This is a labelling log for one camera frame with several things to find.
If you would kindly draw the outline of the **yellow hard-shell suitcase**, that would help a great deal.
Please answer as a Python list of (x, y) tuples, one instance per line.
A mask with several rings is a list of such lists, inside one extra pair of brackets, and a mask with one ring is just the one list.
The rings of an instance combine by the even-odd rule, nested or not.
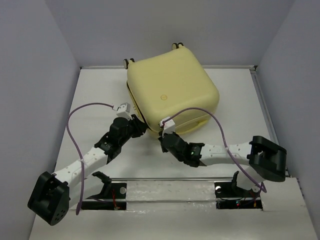
[(135, 61), (123, 60), (126, 85), (136, 114), (157, 138), (160, 121), (173, 117), (179, 135), (197, 130), (215, 113), (220, 94), (195, 55), (183, 43), (169, 52)]

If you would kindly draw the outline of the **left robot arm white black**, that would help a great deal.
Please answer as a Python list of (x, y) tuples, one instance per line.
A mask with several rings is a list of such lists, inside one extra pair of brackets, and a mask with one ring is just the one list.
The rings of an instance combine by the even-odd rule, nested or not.
[(116, 117), (109, 131), (80, 159), (54, 173), (43, 172), (37, 179), (27, 207), (49, 225), (58, 224), (71, 205), (71, 194), (78, 184), (84, 186), (85, 178), (110, 163), (131, 138), (143, 136), (147, 124), (131, 115), (131, 119)]

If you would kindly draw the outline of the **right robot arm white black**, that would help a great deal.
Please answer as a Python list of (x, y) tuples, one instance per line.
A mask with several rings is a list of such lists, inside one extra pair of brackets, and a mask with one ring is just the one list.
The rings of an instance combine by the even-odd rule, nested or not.
[(256, 187), (266, 192), (264, 181), (286, 180), (287, 150), (267, 138), (255, 135), (251, 141), (229, 146), (184, 141), (177, 133), (158, 138), (161, 150), (193, 168), (219, 164), (236, 165), (230, 190), (242, 196)]

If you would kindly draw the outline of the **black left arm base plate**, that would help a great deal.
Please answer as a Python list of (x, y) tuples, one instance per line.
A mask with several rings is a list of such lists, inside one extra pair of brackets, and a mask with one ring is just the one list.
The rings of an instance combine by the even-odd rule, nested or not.
[(112, 182), (101, 192), (82, 202), (81, 210), (124, 211), (127, 209), (127, 183)]

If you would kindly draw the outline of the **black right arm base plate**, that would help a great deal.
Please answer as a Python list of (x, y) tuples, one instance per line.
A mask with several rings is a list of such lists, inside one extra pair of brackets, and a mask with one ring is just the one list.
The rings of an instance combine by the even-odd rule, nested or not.
[(231, 182), (217, 182), (214, 193), (218, 210), (263, 209), (259, 191), (237, 188)]

